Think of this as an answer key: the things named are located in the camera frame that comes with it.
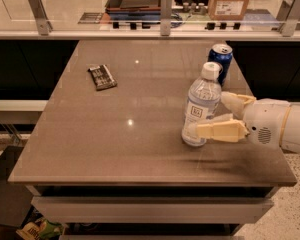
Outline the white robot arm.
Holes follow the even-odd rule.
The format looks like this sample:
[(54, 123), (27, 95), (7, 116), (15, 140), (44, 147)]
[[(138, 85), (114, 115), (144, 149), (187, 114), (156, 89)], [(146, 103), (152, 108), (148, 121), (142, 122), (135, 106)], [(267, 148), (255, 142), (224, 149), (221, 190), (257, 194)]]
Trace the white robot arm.
[(191, 123), (195, 137), (250, 143), (300, 154), (300, 105), (284, 100), (223, 92), (221, 103), (230, 113)]

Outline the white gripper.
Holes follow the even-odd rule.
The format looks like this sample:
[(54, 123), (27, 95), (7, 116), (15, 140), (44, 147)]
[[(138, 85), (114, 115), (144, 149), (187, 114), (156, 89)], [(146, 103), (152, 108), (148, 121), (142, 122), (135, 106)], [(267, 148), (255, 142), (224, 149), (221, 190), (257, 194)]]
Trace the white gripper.
[(194, 137), (232, 143), (248, 135), (253, 144), (277, 149), (290, 103), (274, 99), (255, 100), (254, 96), (223, 91), (221, 103), (237, 118), (243, 117), (244, 122), (234, 119), (232, 114), (224, 114), (191, 123), (188, 130)]

